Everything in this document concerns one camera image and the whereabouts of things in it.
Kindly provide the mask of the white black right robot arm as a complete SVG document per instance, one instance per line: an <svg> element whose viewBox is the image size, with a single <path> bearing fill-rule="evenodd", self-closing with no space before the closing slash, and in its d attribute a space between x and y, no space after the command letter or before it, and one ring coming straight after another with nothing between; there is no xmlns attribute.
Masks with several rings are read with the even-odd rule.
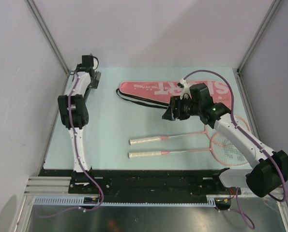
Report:
<svg viewBox="0 0 288 232"><path fill-rule="evenodd" d="M178 83L182 89L179 96L172 96L163 114L164 120L187 120L198 116L204 125L226 137L245 157L252 171L246 176L249 189L257 196L271 195L278 187L283 188L286 200L288 191L288 155L274 151L244 129L236 121L233 112L222 102L215 103L206 84Z"/></svg>

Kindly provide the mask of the pink racket bag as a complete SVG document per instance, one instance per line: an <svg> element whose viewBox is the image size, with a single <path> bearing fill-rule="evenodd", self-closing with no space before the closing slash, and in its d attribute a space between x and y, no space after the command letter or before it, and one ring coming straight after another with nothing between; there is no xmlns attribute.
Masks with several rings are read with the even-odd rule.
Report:
<svg viewBox="0 0 288 232"><path fill-rule="evenodd" d="M124 81L117 89L117 94L133 103L167 109L170 98L179 96L182 89L175 81ZM233 95L229 86L220 81L187 81L190 84L191 101L194 103L194 116L211 119L231 113Z"/></svg>

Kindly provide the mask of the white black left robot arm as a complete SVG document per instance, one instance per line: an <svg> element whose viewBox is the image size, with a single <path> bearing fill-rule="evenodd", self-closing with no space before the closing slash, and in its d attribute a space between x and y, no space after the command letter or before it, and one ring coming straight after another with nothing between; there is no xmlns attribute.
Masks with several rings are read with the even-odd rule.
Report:
<svg viewBox="0 0 288 232"><path fill-rule="evenodd" d="M58 106L62 124L69 132L72 141L74 168L77 173L89 171L84 147L84 132L89 122L86 101L91 89L97 89L101 72L97 71L99 60L92 54L83 55L81 63L70 71L70 88L58 96Z"/></svg>

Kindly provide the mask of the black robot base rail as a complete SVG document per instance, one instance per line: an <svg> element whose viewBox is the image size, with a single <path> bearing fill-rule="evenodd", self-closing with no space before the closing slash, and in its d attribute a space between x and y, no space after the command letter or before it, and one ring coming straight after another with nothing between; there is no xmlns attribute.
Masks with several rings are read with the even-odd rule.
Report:
<svg viewBox="0 0 288 232"><path fill-rule="evenodd" d="M228 203L236 187L226 187L219 178L223 170L72 170L42 169L39 177L68 177L68 193L85 194L84 204L196 204L207 196Z"/></svg>

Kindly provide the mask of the pink badminton racket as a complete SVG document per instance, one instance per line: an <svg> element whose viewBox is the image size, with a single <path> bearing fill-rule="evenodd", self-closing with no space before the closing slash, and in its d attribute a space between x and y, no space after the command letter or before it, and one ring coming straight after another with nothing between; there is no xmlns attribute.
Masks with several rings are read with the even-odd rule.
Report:
<svg viewBox="0 0 288 232"><path fill-rule="evenodd" d="M129 152L128 158L158 157L168 154L209 152L217 162L227 167L238 167L248 163L244 155L232 142L220 133L216 133L208 142L206 148L172 150L172 151L137 151Z"/></svg>
<svg viewBox="0 0 288 232"><path fill-rule="evenodd" d="M244 120L242 117L235 116L235 120L243 128L245 128L248 131L251 131L248 122ZM182 138L185 136L195 136L195 135L205 135L209 140L211 140L212 137L216 133L217 133L216 130L212 129L208 125L205 125L202 131L196 131L196 132L185 133L185 134L177 134L177 135L161 135L161 136L146 137L146 138L139 138L139 139L130 139L128 143L129 145L139 145L139 144L159 142L159 141L164 141L168 139L176 139L176 138Z"/></svg>

